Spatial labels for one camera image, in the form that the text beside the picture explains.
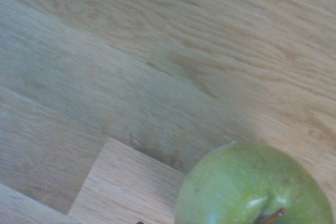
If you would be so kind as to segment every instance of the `apple stem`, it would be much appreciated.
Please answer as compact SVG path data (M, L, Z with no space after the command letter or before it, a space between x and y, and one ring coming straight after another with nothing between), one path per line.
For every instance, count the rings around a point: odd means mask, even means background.
M280 219L286 212L287 212L287 209L284 207L281 207L278 211L276 211L270 217L268 217L267 219L263 221L260 221L258 224L271 224L272 222Z

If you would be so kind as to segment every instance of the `apple skin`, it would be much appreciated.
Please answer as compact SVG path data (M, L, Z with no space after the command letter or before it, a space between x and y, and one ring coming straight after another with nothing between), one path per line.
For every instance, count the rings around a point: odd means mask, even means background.
M323 190L287 154L240 142L207 154L185 178L175 224L252 224L285 207L274 224L334 224Z

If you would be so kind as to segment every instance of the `light wood plank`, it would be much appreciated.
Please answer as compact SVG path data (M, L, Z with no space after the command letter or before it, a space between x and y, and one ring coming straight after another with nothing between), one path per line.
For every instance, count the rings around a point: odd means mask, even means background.
M83 224L173 223L185 175L109 139L69 216Z
M2 85L180 171L232 140L251 139L240 108L128 57L91 33L1 0Z
M149 59L289 153L336 215L336 2L181 0Z
M0 184L2 224L79 224L41 203Z
M0 86L0 182L66 214L106 138Z
M20 0L145 61L176 0Z

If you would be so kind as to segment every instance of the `apple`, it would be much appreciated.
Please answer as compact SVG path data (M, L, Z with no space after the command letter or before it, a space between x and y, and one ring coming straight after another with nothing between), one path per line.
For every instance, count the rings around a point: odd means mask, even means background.
M333 224L317 182L287 154L240 142L207 154L186 176L175 224Z

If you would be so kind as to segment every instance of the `wood grain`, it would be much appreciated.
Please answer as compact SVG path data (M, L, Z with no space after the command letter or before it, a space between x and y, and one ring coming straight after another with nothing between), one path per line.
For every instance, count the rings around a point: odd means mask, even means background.
M174 223L185 175L109 139L69 215L83 224Z
M1 0L2 86L180 171L265 141L336 214L334 0Z
M251 136L236 131L238 109L16 0L0 5L3 184L66 213L103 136L182 171Z
M0 184L2 224L79 224L37 201Z
M149 64L240 107L256 139L299 160L336 214L335 11L334 0L180 0Z
M20 0L145 61L176 0Z
M62 213L106 138L0 86L0 182Z

